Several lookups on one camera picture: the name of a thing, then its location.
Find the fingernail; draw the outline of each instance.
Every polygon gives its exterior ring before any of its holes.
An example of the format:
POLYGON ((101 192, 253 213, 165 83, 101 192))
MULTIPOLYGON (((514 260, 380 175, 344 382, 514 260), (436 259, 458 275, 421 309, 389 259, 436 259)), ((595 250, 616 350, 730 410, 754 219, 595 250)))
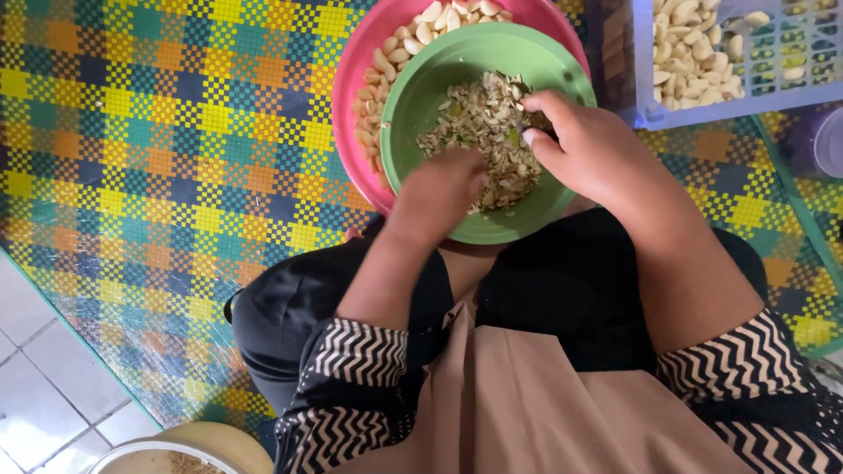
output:
POLYGON ((533 140, 535 140, 535 138, 538 136, 539 131, 534 128, 528 128, 524 131, 524 141, 527 142, 530 147, 533 146, 533 140))

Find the colorful checkered mat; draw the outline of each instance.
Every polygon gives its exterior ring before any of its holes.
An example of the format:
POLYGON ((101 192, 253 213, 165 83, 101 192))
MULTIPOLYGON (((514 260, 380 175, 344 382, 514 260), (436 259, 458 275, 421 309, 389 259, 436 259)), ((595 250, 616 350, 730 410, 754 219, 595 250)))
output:
MULTIPOLYGON (((373 215, 330 131, 372 4, 0 2, 0 244, 165 427, 272 416, 221 303, 373 215)), ((561 7, 583 37, 581 0, 561 7)), ((799 347, 838 340, 843 300, 752 119, 641 137, 765 258, 799 347)))

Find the pink bowl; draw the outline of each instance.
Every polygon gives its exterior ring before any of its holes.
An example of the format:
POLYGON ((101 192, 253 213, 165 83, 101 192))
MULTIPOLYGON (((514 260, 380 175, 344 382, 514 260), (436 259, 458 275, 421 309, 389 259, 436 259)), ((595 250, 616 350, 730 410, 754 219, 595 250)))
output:
MULTIPOLYGON (((432 0, 380 0, 357 26, 340 57, 331 96, 331 120, 340 160, 348 177, 377 210, 386 214, 395 202, 391 190, 381 189, 354 139, 352 102, 362 87, 363 71, 372 65, 372 52, 403 25, 423 12, 432 0)), ((559 41, 591 78, 583 44, 565 14, 550 0, 495 0, 513 13, 513 22, 541 31, 559 41)))

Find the blue plastic basket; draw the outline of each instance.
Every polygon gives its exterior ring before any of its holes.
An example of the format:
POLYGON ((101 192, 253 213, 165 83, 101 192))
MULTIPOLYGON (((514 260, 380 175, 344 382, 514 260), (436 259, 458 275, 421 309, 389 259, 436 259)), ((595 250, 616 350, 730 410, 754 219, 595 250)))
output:
POLYGON ((746 97, 671 112, 652 96, 652 0, 593 0, 586 53, 600 106, 630 127, 661 130, 843 99, 840 0, 722 0, 717 22, 754 11, 771 21, 746 36, 734 66, 746 97), (781 78, 803 66, 796 81, 781 78))

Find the sleeve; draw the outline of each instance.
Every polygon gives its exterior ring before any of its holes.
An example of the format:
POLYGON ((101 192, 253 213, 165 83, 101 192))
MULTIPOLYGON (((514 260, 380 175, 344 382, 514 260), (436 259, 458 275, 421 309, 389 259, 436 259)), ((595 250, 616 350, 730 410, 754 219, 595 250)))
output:
POLYGON ((278 418, 276 473, 320 474, 397 444, 415 413, 402 400, 408 333, 335 317, 302 357, 298 388, 278 418))
POLYGON ((811 374, 775 313, 664 354, 658 377, 757 472, 843 471, 843 398, 811 374))

